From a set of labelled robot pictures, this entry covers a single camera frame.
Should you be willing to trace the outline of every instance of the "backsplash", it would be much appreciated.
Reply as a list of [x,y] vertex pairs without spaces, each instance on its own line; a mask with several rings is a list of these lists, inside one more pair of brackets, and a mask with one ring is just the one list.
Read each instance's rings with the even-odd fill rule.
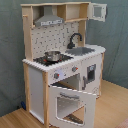
[[[31,31],[33,58],[42,57],[47,51],[66,50],[78,28],[79,22],[35,27]],[[78,36],[73,38],[73,43],[78,46]]]

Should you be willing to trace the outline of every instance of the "stove burner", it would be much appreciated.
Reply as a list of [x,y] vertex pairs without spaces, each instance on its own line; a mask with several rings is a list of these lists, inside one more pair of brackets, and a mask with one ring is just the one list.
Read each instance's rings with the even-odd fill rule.
[[61,59],[58,61],[47,61],[46,57],[44,56],[44,57],[34,59],[34,62],[37,62],[37,63],[45,65],[45,66],[51,66],[51,65],[54,65],[56,63],[61,63],[61,62],[64,62],[66,60],[73,59],[73,57],[70,57],[67,55],[61,54],[61,56],[62,56]]

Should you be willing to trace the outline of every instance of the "pot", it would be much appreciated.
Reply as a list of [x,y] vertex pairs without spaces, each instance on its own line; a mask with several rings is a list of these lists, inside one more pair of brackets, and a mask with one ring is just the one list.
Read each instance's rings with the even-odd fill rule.
[[45,57],[47,61],[58,61],[61,58],[61,52],[59,51],[45,52]]

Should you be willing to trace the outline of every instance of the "toy kitchen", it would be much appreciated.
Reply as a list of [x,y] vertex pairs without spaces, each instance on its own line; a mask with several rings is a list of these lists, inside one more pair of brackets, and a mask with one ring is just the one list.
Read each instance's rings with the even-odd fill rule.
[[105,22],[107,5],[21,6],[26,110],[45,128],[93,128],[105,48],[85,44],[86,21]]

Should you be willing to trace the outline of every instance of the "wooden floor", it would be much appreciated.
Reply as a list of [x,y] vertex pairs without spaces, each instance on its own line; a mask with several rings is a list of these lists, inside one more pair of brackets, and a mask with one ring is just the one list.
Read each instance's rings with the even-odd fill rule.
[[[81,117],[83,109],[74,115]],[[102,81],[102,96],[96,101],[94,128],[115,128],[128,118],[128,89]],[[0,128],[44,128],[23,109],[0,118]]]

